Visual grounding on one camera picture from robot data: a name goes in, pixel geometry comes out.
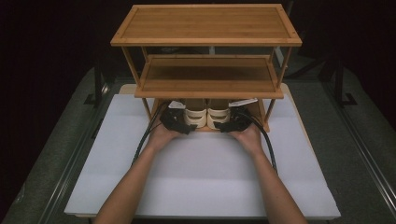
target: forearm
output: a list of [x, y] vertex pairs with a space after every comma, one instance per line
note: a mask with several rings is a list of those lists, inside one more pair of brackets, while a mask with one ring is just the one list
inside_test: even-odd
[[144, 148], [138, 160], [128, 170], [120, 183], [100, 209], [95, 224], [131, 223], [146, 184], [155, 150]]
[[299, 207], [265, 155], [253, 158], [270, 223], [306, 223]]

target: bamboo shelf top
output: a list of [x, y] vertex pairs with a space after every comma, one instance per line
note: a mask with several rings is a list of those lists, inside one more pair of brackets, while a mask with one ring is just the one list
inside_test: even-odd
[[268, 56], [149, 55], [135, 97], [282, 99]]
[[112, 46], [301, 46], [280, 4], [134, 5]]

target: white surface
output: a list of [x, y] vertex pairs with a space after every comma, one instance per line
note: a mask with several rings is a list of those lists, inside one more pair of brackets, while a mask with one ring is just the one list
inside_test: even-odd
[[[140, 99], [114, 96], [66, 214], [97, 214], [130, 167], [147, 124]], [[287, 95], [276, 101], [269, 125], [279, 176], [304, 215], [314, 219], [340, 217]], [[265, 210], [254, 167], [240, 145], [226, 133], [190, 133], [173, 140], [158, 155], [136, 214], [265, 217]]]

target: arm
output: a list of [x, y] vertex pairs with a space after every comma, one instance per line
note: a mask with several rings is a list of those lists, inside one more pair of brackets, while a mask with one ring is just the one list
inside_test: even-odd
[[262, 150], [261, 133], [254, 124], [242, 132], [230, 133], [253, 160], [270, 223], [307, 223]]
[[95, 224], [131, 223], [155, 155], [178, 135], [179, 133], [168, 131], [161, 124], [151, 132], [139, 158], [102, 205], [94, 221]]

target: human hand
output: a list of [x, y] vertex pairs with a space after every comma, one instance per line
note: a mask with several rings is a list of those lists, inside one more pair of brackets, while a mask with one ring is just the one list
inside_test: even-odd
[[181, 133], [166, 129], [165, 126], [163, 126], [163, 124], [160, 122], [160, 119], [157, 118], [152, 125], [152, 131], [149, 135], [146, 147], [151, 147], [156, 152], [158, 152], [172, 139], [180, 135]]
[[264, 155], [262, 151], [262, 134], [253, 123], [242, 132], [230, 132], [229, 134], [239, 141], [252, 158], [257, 155]]

